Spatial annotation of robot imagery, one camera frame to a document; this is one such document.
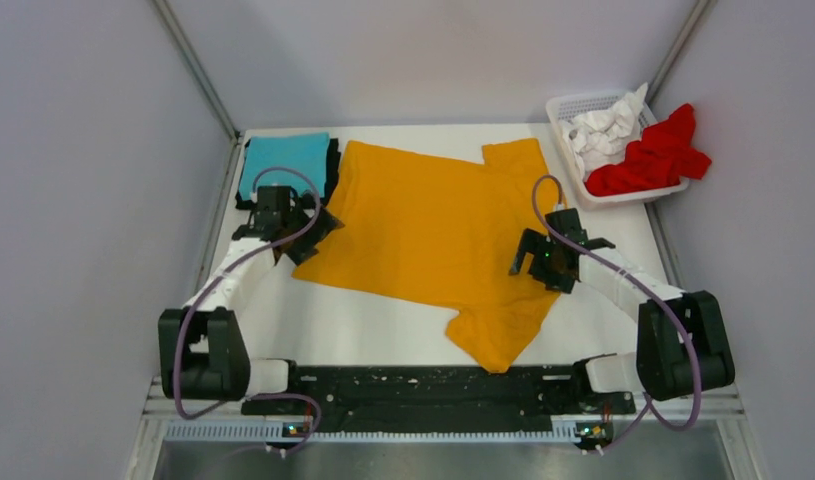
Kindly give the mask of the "yellow t shirt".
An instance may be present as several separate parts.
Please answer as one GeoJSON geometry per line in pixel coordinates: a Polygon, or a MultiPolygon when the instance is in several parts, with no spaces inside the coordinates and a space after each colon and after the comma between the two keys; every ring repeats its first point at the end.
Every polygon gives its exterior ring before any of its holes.
{"type": "Polygon", "coordinates": [[[522,233],[538,229],[556,187],[534,138],[482,147],[482,162],[352,140],[328,211],[341,227],[294,277],[449,308],[448,339],[491,373],[536,338],[557,295],[511,275],[522,233]]]}

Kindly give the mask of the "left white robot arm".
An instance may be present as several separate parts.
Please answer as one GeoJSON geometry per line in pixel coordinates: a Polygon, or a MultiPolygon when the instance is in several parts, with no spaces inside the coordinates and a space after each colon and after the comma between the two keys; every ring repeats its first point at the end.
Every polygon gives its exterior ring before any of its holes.
{"type": "Polygon", "coordinates": [[[227,252],[206,284],[184,306],[158,320],[161,379],[170,399],[235,401],[265,394],[280,413],[302,404],[303,386],[290,377],[290,360],[270,358],[243,318],[257,286],[282,259],[295,265],[342,222],[316,191],[260,186],[247,220],[231,235],[227,252]]]}

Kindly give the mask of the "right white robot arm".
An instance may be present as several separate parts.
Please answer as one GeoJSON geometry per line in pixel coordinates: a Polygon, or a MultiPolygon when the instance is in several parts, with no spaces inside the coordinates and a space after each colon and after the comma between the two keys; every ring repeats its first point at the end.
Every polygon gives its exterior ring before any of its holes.
{"type": "Polygon", "coordinates": [[[551,292],[586,285],[636,324],[636,347],[625,354],[581,360],[569,385],[572,404],[595,412],[613,392],[644,392],[657,401],[729,386],[736,377],[716,297],[687,292],[647,274],[616,245],[592,238],[576,209],[544,218],[547,233],[522,232],[513,275],[526,271],[551,292]]]}

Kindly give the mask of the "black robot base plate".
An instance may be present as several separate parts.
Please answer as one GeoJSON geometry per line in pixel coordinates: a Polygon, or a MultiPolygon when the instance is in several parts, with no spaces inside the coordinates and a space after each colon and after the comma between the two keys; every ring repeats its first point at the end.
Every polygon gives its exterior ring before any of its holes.
{"type": "Polygon", "coordinates": [[[633,414],[626,392],[585,392],[570,366],[296,366],[290,400],[248,400],[244,415],[314,413],[320,433],[547,432],[561,415],[633,414]]]}

